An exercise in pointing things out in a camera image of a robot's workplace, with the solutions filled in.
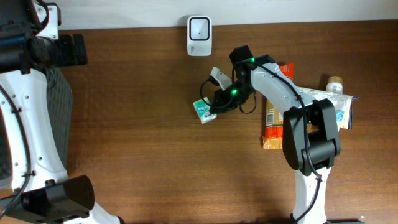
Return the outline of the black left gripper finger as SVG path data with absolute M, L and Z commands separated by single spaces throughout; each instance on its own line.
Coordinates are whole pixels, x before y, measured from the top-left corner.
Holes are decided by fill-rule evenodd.
M 73 37 L 69 34 L 60 35 L 58 39 L 58 46 L 60 49 L 60 56 L 58 60 L 59 66 L 75 65 L 75 52 Z
M 78 65 L 86 65 L 88 63 L 88 57 L 86 54 L 85 40 L 83 34 L 74 34 L 75 44 L 75 57 Z

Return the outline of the small teal tissue pack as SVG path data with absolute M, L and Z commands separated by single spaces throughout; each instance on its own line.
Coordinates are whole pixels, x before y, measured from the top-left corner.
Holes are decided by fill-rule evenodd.
M 201 124 L 208 123 L 217 118 L 217 114 L 210 113 L 210 106 L 207 105 L 207 103 L 209 103 L 209 99 L 207 97 L 204 97 L 204 99 L 205 100 L 200 99 L 193 102 L 193 107 L 199 117 Z

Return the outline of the orange San Remo pasta pack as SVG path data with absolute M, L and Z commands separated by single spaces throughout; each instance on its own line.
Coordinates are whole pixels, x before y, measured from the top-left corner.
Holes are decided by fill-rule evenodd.
M 265 113 L 263 149 L 280 150 L 283 141 L 283 115 L 268 99 L 266 99 Z

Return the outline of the leaf pattern cream tube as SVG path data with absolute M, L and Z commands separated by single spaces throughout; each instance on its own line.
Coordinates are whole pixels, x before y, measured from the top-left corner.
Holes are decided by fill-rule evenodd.
M 343 79 L 339 76 L 332 76 L 328 78 L 326 91 L 342 94 L 343 93 Z

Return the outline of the cream blue snack bag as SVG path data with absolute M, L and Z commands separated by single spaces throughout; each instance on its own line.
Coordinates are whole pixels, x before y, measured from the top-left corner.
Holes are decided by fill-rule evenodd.
M 358 99 L 357 96 L 349 96 L 304 87 L 300 87 L 300 89 L 318 101 L 327 98 L 333 103 L 333 106 L 335 107 L 336 122 L 339 129 L 353 128 L 353 101 Z

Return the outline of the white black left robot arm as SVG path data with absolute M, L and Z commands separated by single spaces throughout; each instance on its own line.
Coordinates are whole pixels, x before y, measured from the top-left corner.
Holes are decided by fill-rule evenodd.
M 62 67 L 86 65 L 81 34 L 61 35 L 55 3 L 1 2 L 1 215 L 29 223 L 121 223 L 86 175 L 69 178 L 73 94 Z

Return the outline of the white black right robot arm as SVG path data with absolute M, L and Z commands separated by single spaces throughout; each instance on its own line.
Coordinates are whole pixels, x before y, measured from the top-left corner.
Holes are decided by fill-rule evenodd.
M 229 55 L 231 77 L 210 78 L 219 85 L 210 113 L 240 108 L 256 92 L 264 95 L 283 115 L 282 150 L 295 173 L 295 207 L 292 223 L 327 223 L 326 182 L 341 151 L 335 107 L 304 93 L 265 54 L 253 56 L 247 45 Z

